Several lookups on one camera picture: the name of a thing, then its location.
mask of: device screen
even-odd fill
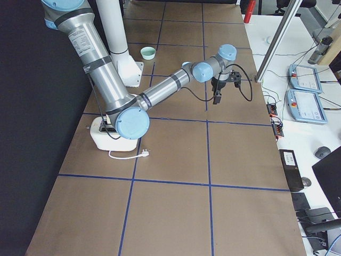
[[[298,85],[309,89],[318,89],[314,69],[296,67]]]
[[[315,94],[295,92],[299,115],[303,118],[323,120]]]

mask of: white cylinder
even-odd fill
[[[96,0],[111,53],[128,51],[119,0]]]

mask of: white desk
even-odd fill
[[[275,34],[281,18],[282,17],[253,15],[250,23],[245,24],[257,69],[259,69],[264,56],[255,54],[266,53],[269,48],[269,43],[266,42],[266,39]],[[310,49],[312,44],[313,39],[310,37],[300,18],[294,18],[276,54],[296,54],[304,52]],[[313,51],[314,49],[304,57],[301,65],[310,66],[307,63],[307,59],[309,59]],[[276,55],[270,64],[269,70],[272,70],[279,76],[286,76],[288,74],[289,65],[296,61],[301,55],[302,54],[297,56]],[[315,65],[315,67],[318,71],[328,68],[328,66],[318,65]],[[336,80],[330,69],[319,73],[319,76],[321,81]],[[279,117],[283,120],[283,133],[285,137],[278,140],[277,146],[279,149],[294,150],[301,176],[308,177],[312,181],[310,187],[302,190],[302,192],[305,193],[311,208],[314,209],[326,206],[333,211],[318,184],[311,166],[319,160],[314,156],[314,152],[318,147],[327,146],[333,151],[341,145],[341,112],[326,110],[328,119],[327,125],[295,122],[287,105],[285,105],[283,109],[283,100],[287,85],[288,78],[280,78],[269,71],[265,73],[262,86],[275,91],[279,96],[279,100],[281,100],[281,102],[277,104],[277,111]],[[324,91],[324,93],[321,94],[322,97],[336,103],[341,102],[341,86],[339,84],[322,84],[322,88]],[[268,90],[264,91],[267,91],[271,96],[277,99],[275,93]],[[335,108],[335,106],[323,100],[321,100],[321,102],[324,107]],[[307,239],[304,238],[303,241],[307,255],[313,255]]]

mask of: blue tablet device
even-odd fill
[[[322,92],[319,74],[316,68],[291,64],[289,67],[289,77],[295,89]]]
[[[327,124],[327,117],[316,92],[290,89],[287,93],[290,112],[299,122]]]

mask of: black wall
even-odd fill
[[[40,1],[0,15],[0,255],[24,255],[91,92]]]

